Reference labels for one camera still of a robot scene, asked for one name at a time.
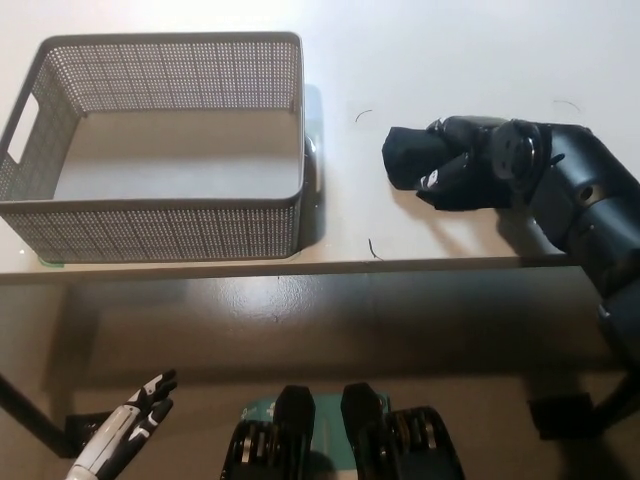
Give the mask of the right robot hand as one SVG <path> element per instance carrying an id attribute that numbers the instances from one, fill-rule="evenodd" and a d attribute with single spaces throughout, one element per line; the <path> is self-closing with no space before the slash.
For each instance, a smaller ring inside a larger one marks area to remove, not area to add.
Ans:
<path id="1" fill-rule="evenodd" d="M 419 191 L 434 195 L 479 189 L 488 172 L 489 138 L 503 119 L 486 116 L 450 116 L 433 121 L 426 133 L 445 146 L 442 159 L 430 155 L 434 168 L 419 181 Z"/>

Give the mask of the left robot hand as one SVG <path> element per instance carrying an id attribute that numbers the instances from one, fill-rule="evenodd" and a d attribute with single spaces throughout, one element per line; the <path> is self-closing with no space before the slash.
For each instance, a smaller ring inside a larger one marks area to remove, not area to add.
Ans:
<path id="1" fill-rule="evenodd" d="M 173 407 L 176 371 L 140 387 L 102 423 L 66 474 L 67 479 L 116 479 L 142 450 Z"/>

